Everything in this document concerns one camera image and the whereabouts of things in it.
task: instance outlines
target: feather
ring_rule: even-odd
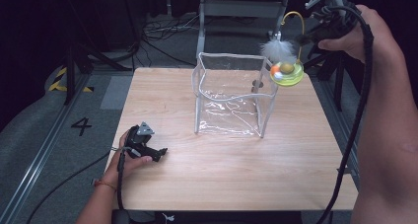
[[[288,41],[282,41],[278,38],[262,44],[261,55],[268,58],[273,64],[278,62],[296,62],[293,45]]]

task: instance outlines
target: hand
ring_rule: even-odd
[[[375,37],[374,48],[381,47],[383,44],[393,40],[389,27],[376,10],[369,9],[364,5],[357,5],[356,7],[362,12],[361,16],[366,24],[371,27]],[[363,31],[360,27],[360,23],[344,37],[321,40],[318,43],[318,47],[326,50],[344,50],[353,58],[359,59],[363,63],[365,62]]]
[[[129,130],[126,131],[119,138],[119,149],[122,148],[123,145],[125,144],[125,140],[128,135],[128,132]],[[106,171],[104,172],[104,176],[102,178],[103,181],[107,183],[111,183],[111,184],[117,184],[117,175],[118,175],[117,164],[119,162],[119,157],[120,157],[120,150],[118,150],[117,152],[113,154],[113,157],[111,158],[111,161]],[[125,151],[125,164],[124,164],[124,170],[123,170],[123,178],[125,179],[126,177],[131,175],[135,169],[151,162],[152,162],[152,158],[149,156],[144,156],[144,157],[133,159]]]

